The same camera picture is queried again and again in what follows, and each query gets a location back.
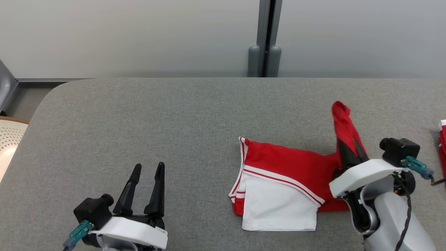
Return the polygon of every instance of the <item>white fabric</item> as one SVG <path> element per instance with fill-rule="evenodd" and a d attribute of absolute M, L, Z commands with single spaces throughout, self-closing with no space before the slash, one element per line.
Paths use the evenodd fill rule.
<path fill-rule="evenodd" d="M 249 231 L 314 231 L 318 205 L 288 185 L 244 174 L 246 187 L 242 229 Z"/>

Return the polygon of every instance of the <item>red stripe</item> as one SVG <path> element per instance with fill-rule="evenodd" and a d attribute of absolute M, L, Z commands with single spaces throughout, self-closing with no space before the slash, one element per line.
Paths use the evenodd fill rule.
<path fill-rule="evenodd" d="M 239 140 L 240 143 L 242 143 L 242 160 L 243 160 L 243 165 L 245 165 L 245 144 L 243 144 L 242 138 L 239 138 Z M 235 193 L 235 190 L 239 186 L 241 179 L 242 179 L 242 173 L 240 173 L 239 180 L 237 181 L 237 185 L 235 185 L 234 190 L 232 190 L 232 193 Z"/>
<path fill-rule="evenodd" d="M 246 169 L 244 169 L 244 171 L 245 171 L 245 172 L 250 172 L 250 173 L 253 173 L 253 174 L 257 174 L 257 175 L 260 175 L 260 176 L 263 176 L 263 177 L 266 177 L 266 178 L 269 178 L 269 179 L 272 179 L 272 180 L 278 180 L 278 181 L 281 181 L 281 182 L 285 182 L 285 183 L 291 184 L 291 185 L 293 185 L 293 186 L 297 186 L 297 187 L 300 188 L 302 191 L 304 191 L 308 196 L 310 196 L 310 197 L 313 198 L 315 201 L 317 201 L 320 205 L 322 205 L 322 203 L 321 203 L 320 201 L 316 200 L 316 198 L 314 198 L 311 194 L 309 194 L 305 189 L 303 189 L 302 187 L 298 186 L 297 184 L 294 184 L 293 182 L 289 182 L 289 181 L 287 181 L 287 180 L 281 180 L 281 179 L 278 179 L 278 178 L 274 178 L 274 177 L 271 177 L 271 176 L 267 176 L 267 175 L 265 175 L 265 174 L 261 174 L 261 173 L 258 173 L 258 172 L 253 172 L 253 171 L 246 170 Z"/>

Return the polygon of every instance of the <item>white wall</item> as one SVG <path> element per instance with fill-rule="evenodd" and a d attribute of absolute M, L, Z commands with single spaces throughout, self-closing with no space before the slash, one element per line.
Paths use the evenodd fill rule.
<path fill-rule="evenodd" d="M 279 77 L 446 77 L 445 0 L 283 0 Z"/>
<path fill-rule="evenodd" d="M 0 0 L 16 78 L 246 76 L 258 0 Z"/>

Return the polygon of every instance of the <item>gray table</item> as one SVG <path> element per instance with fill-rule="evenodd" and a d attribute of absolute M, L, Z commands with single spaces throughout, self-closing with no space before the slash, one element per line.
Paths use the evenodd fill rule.
<path fill-rule="evenodd" d="M 442 178 L 438 123 L 446 80 L 91 79 L 43 100 L 0 183 L 1 250 L 61 250 L 86 197 L 118 198 L 143 165 L 133 210 L 149 202 L 157 163 L 166 164 L 168 250 L 355 250 L 348 212 L 318 214 L 315 232 L 247 232 L 227 194 L 240 167 L 237 136 L 322 154 L 335 151 L 336 100 L 369 157 L 384 137 L 421 145 L 419 159 Z M 445 250 L 446 192 L 417 177 L 413 211 Z M 95 250 L 80 243 L 75 250 Z"/>

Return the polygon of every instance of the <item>red and white garment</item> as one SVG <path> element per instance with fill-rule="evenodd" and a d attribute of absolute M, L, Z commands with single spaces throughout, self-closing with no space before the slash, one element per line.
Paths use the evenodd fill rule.
<path fill-rule="evenodd" d="M 338 139 L 349 143 L 356 138 L 362 145 L 349 108 L 337 101 L 332 114 Z M 348 210 L 344 201 L 332 197 L 328 185 L 340 166 L 337 152 L 321 155 L 242 137 L 239 141 L 240 171 L 229 197 L 234 213 L 243 215 L 244 230 L 313 231 L 317 211 Z"/>
<path fill-rule="evenodd" d="M 446 119 L 440 121 L 440 149 L 438 155 L 440 155 L 440 161 L 442 163 L 443 174 L 446 177 Z"/>

